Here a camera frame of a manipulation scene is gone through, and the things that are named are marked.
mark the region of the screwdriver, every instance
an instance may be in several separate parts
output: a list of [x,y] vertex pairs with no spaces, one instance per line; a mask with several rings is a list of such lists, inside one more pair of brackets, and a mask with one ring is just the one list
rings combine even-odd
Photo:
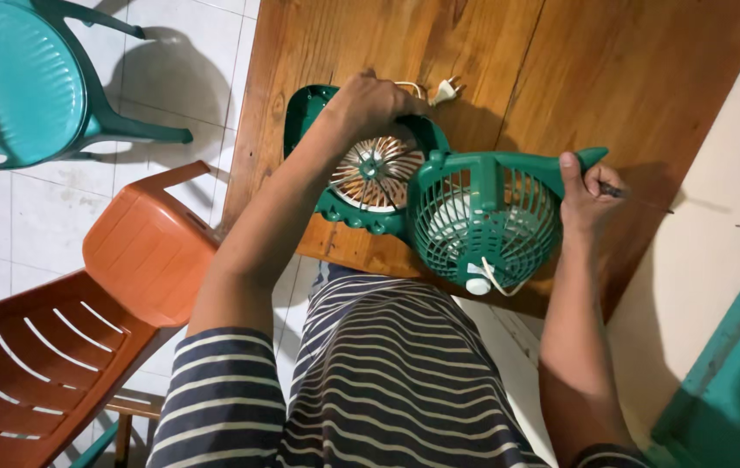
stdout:
[[646,207],[650,207],[650,208],[653,208],[653,209],[659,210],[659,211],[664,211],[664,212],[668,213],[669,215],[674,214],[673,210],[671,210],[669,208],[662,208],[662,207],[660,207],[658,205],[655,205],[653,203],[650,203],[649,201],[646,201],[645,202],[644,200],[641,200],[640,198],[627,197],[627,195],[624,193],[623,190],[621,190],[620,188],[611,186],[607,182],[599,182],[598,185],[599,185],[599,187],[601,189],[601,193],[603,193],[604,195],[609,195],[609,196],[611,196],[613,198],[629,198],[629,199],[631,199],[634,202],[637,201],[638,203],[641,203],[642,205],[645,205]]

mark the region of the electrical plug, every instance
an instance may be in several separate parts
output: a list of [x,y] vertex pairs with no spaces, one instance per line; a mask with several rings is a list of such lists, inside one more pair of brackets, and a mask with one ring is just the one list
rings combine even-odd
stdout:
[[457,93],[464,88],[464,85],[460,85],[454,88],[454,81],[460,79],[459,77],[451,77],[447,80],[442,80],[437,87],[437,93],[428,101],[431,107],[436,107],[440,102],[451,101],[457,97]]

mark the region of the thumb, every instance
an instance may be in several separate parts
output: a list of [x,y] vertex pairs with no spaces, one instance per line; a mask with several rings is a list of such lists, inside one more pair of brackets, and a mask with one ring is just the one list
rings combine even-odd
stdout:
[[561,154],[558,159],[561,163],[561,179],[564,181],[565,196],[569,197],[570,194],[579,195],[585,188],[578,157],[567,152]]

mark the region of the chair seat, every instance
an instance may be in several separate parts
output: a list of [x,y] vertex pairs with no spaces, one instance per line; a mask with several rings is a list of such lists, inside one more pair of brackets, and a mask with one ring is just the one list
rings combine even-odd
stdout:
[[20,166],[58,154],[81,131],[86,92],[70,48],[39,16],[0,1],[0,135]]

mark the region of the person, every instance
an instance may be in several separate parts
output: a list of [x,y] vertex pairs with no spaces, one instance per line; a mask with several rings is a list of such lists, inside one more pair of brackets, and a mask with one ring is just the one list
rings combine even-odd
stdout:
[[[175,352],[148,466],[547,466],[517,424],[474,323],[435,287],[337,268],[312,297],[285,402],[272,289],[339,159],[424,101],[373,71],[344,84],[217,251]],[[561,259],[540,354],[560,466],[645,467],[619,406],[600,318],[595,245],[619,203],[561,155]]]

